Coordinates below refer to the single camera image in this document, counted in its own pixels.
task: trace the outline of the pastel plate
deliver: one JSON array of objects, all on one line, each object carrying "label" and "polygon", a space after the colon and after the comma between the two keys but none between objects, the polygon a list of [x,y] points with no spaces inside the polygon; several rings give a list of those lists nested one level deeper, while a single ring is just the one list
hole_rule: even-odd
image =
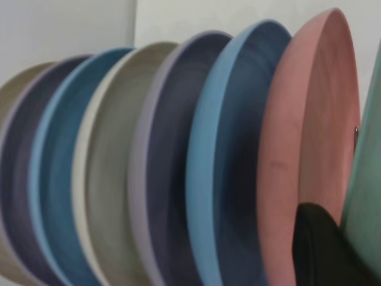
[{"label": "pastel plate", "polygon": [[[18,75],[12,77],[9,81],[4,83],[0,88],[0,123],[7,117],[7,114],[12,109],[13,104],[17,101],[22,91],[44,70],[46,70],[53,63],[43,63],[22,71]],[[37,281],[34,277],[23,271],[11,253],[11,249],[7,244],[7,238],[4,229],[4,218],[1,220],[1,235],[0,235],[0,274],[9,280],[22,285],[36,285]]]},{"label": "pastel plate", "polygon": [[275,21],[247,28],[219,55],[197,103],[186,214],[205,286],[267,285],[255,206],[257,148],[270,83],[290,39]]},{"label": "pastel plate", "polygon": [[108,51],[75,68],[54,92],[33,140],[28,181],[32,223],[42,253],[67,286],[100,285],[75,229],[71,166],[83,113],[95,89],[129,51]]},{"label": "pastel plate", "polygon": [[22,267],[48,285],[63,284],[49,267],[33,233],[27,200],[30,152],[48,101],[61,82],[86,58],[71,58],[42,72],[13,105],[0,136],[0,202],[6,240]]},{"label": "pastel plate", "polygon": [[381,47],[370,82],[356,145],[341,230],[381,280]]},{"label": "pastel plate", "polygon": [[205,32],[174,49],[155,76],[136,128],[130,213],[140,255],[156,285],[202,285],[186,223],[185,162],[196,103],[230,38]]},{"label": "pastel plate", "polygon": [[124,56],[103,78],[83,116],[72,200],[80,242],[104,286],[149,285],[130,226],[127,167],[147,91],[175,46],[159,42]]},{"label": "pastel plate", "polygon": [[299,203],[318,204],[339,223],[359,122],[351,33],[342,12],[328,10],[291,40],[266,105],[257,208],[271,286],[296,285],[292,240]]}]

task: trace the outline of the white wall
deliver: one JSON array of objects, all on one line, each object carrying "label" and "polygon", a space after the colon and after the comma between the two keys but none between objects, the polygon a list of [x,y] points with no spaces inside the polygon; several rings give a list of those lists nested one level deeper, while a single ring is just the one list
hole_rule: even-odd
[{"label": "white wall", "polygon": [[183,41],[207,29],[236,35],[263,18],[280,21],[294,34],[308,19],[332,7],[340,8],[351,26],[363,107],[381,38],[379,0],[138,0],[136,45]]},{"label": "white wall", "polygon": [[0,0],[0,84],[28,66],[133,43],[135,0]]}]

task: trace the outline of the beige plate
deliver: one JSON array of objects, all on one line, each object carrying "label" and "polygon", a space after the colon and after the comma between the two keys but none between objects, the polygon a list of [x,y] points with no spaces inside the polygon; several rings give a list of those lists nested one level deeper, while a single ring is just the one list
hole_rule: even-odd
[{"label": "beige plate", "polygon": [[[0,125],[21,92],[33,79],[52,64],[43,63],[24,70],[12,77],[0,88]],[[36,285],[8,254],[6,244],[3,241],[3,235],[0,235],[0,274],[21,285]]]},{"label": "beige plate", "polygon": [[73,163],[72,198],[81,245],[105,286],[149,285],[127,208],[127,162],[135,124],[157,69],[175,48],[159,42],[122,58],[85,112]]}]

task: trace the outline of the black object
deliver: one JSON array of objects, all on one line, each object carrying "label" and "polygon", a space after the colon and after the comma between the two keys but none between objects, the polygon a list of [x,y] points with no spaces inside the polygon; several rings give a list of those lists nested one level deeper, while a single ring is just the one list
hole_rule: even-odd
[{"label": "black object", "polygon": [[298,207],[292,254],[298,286],[381,285],[330,214],[316,204]]}]

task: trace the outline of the light blue plate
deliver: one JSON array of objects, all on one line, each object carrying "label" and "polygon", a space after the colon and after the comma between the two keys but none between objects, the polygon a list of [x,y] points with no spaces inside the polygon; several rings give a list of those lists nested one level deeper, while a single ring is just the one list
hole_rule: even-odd
[{"label": "light blue plate", "polygon": [[205,286],[268,284],[257,233],[257,152],[268,90],[290,39],[271,20],[243,31],[218,57],[198,101],[186,211]]},{"label": "light blue plate", "polygon": [[71,165],[83,113],[99,82],[131,49],[115,49],[84,61],[49,101],[32,146],[29,206],[38,244],[68,286],[97,286],[80,248],[71,206]]}]

